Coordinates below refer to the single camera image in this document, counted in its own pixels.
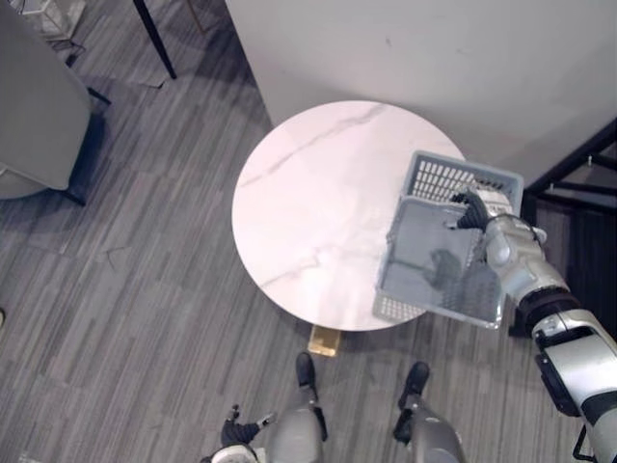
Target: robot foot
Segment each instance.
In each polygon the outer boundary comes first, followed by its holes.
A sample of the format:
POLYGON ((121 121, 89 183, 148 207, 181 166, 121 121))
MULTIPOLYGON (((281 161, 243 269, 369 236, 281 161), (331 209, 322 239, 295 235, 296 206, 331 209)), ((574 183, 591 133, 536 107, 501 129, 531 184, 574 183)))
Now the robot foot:
POLYGON ((409 370, 407 380, 405 381, 405 390, 398 399, 398 408, 403 410, 405 408, 405 402, 410 395, 422 395, 424 386, 428 381, 428 377, 431 373, 431 369, 424 362, 416 362, 412 369, 409 370))

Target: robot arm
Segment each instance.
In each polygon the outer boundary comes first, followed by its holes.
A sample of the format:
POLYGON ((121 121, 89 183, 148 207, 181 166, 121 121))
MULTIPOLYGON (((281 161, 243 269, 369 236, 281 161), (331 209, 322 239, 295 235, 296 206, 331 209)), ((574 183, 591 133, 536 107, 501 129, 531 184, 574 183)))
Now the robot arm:
MULTIPOLYGON (((447 225, 485 232, 486 261, 523 315, 525 330, 539 349, 536 363, 555 406, 568 416, 582 418, 595 452, 594 461, 617 463, 615 341, 594 315, 581 308, 546 261, 541 247, 546 234, 512 215, 503 195, 468 190, 457 200, 466 201, 469 207, 456 225, 447 225)), ((410 371, 398 404, 402 413, 394 438, 412 442, 415 461, 462 463, 465 457, 454 429, 420 398, 427 377, 428 367, 410 371), (422 387, 414 386, 418 378, 422 387), (434 459, 437 455, 442 460, 434 459)))
POLYGON ((546 262, 537 231, 502 215, 488 221, 485 239, 487 262, 539 348, 555 406, 583 419, 600 463, 617 463, 617 344, 546 262))

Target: gray carpet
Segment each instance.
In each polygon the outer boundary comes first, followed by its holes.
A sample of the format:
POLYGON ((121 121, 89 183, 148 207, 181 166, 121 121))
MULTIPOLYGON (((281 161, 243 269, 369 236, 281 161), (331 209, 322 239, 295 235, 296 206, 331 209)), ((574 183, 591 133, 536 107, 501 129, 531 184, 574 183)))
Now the gray carpet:
MULTIPOLYGON (((231 404, 256 419, 293 393, 310 327, 257 290, 230 227, 235 180, 270 125, 225 6, 196 4, 205 36, 183 2, 152 8, 171 81, 131 2, 89 2, 74 69, 113 100, 90 203, 0 203, 2 463, 196 462, 231 404)), ((551 220, 565 269, 568 218, 551 220)), ((316 359, 327 461, 409 461, 390 433, 417 359, 469 461, 571 461, 579 425, 554 410, 507 324, 427 314, 345 334, 336 358, 316 359)))

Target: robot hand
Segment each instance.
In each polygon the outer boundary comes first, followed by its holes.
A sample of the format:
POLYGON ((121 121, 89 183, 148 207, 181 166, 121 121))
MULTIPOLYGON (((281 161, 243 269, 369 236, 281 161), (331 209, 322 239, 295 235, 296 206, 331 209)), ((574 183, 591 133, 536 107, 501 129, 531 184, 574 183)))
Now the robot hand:
POLYGON ((223 447, 211 456, 206 456, 200 463, 259 462, 256 452, 249 444, 261 429, 276 421, 277 414, 269 413, 262 419, 248 424, 236 422, 239 417, 239 406, 233 405, 221 430, 223 447))

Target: marble veining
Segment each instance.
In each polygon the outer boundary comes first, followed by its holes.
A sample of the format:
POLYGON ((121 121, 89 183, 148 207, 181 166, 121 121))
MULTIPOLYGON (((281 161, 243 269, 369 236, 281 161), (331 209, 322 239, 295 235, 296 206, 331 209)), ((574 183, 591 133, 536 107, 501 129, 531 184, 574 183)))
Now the marble veining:
POLYGON ((268 134, 240 174, 232 209, 238 252, 261 290, 321 326, 391 326, 371 308, 415 150, 462 158, 425 119, 369 101, 318 106, 268 134))

